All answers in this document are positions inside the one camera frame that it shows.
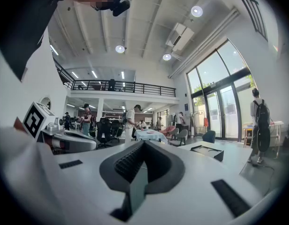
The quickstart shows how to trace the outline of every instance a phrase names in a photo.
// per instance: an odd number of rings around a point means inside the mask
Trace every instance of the gray chair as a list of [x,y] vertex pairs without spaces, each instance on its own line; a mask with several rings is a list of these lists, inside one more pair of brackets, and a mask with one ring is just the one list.
[[186,139],[187,139],[187,135],[188,135],[188,131],[187,131],[187,129],[184,129],[184,130],[181,131],[181,133],[179,133],[176,136],[177,141],[168,141],[168,142],[169,142],[169,144],[171,144],[173,146],[180,147],[182,145],[185,145]]
[[173,131],[169,132],[169,136],[167,136],[167,140],[173,140],[173,137],[175,138],[174,140],[176,140],[176,135],[179,133],[179,129],[175,128]]

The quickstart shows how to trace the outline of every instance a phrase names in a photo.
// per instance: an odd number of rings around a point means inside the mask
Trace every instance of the glass door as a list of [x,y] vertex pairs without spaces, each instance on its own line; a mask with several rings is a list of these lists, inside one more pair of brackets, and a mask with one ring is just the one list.
[[208,110],[209,110],[209,127],[210,130],[215,131],[215,136],[221,138],[221,111],[218,100],[218,93],[213,92],[207,96]]
[[238,114],[232,86],[219,88],[205,95],[208,104],[209,129],[222,140],[238,139]]

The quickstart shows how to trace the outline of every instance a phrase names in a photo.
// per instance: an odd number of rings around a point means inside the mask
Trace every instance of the door frame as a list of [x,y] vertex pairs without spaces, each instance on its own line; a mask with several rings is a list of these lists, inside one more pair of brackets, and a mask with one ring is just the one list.
[[[224,111],[224,103],[223,103],[222,96],[221,96],[221,90],[226,88],[226,87],[229,87],[229,86],[231,86],[231,88],[232,88],[232,92],[233,92],[234,99],[235,99],[235,105],[236,105],[237,125],[238,125],[237,138],[226,137],[226,118],[225,118],[225,111]],[[215,139],[241,142],[241,139],[242,139],[242,116],[241,116],[239,99],[238,99],[238,95],[237,95],[237,91],[236,91],[234,82],[227,83],[223,86],[215,86],[214,89],[209,90],[208,92],[204,93],[205,106],[206,106],[206,117],[208,119],[208,130],[211,130],[211,117],[210,117],[210,112],[209,112],[209,104],[208,104],[207,95],[210,95],[212,93],[216,93],[216,96],[217,96],[218,106],[219,106],[219,111],[220,111],[219,115],[220,115],[220,126],[221,126],[221,137],[215,137]]]

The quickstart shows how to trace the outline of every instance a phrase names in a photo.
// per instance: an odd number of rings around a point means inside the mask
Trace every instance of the white t-shirt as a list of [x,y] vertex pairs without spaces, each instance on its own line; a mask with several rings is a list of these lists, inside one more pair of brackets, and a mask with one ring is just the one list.
[[176,124],[181,124],[181,120],[182,120],[181,118],[183,118],[183,116],[180,113],[178,113],[176,115]]
[[[132,122],[134,122],[134,117],[135,117],[135,111],[134,111],[134,109],[128,110],[128,111],[127,111],[127,114],[126,114],[127,120],[128,120],[128,119],[131,119]],[[125,128],[133,128],[133,127],[134,127],[134,125],[128,123],[128,121],[126,122]]]
[[[262,104],[261,98],[255,98],[254,100],[258,103],[258,105]],[[255,121],[256,111],[257,111],[257,105],[254,102],[251,102],[250,114],[251,114],[251,117],[253,119],[253,126],[256,126],[256,121]]]

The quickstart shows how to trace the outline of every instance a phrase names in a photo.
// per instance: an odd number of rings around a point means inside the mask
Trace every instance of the striped shirt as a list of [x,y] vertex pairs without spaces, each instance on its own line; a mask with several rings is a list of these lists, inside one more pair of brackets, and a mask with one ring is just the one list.
[[128,123],[128,119],[131,119],[132,122],[134,122],[134,116],[135,116],[134,109],[130,109],[127,111],[127,114],[126,114],[127,122],[125,124],[125,128],[133,128],[134,127],[134,125]]

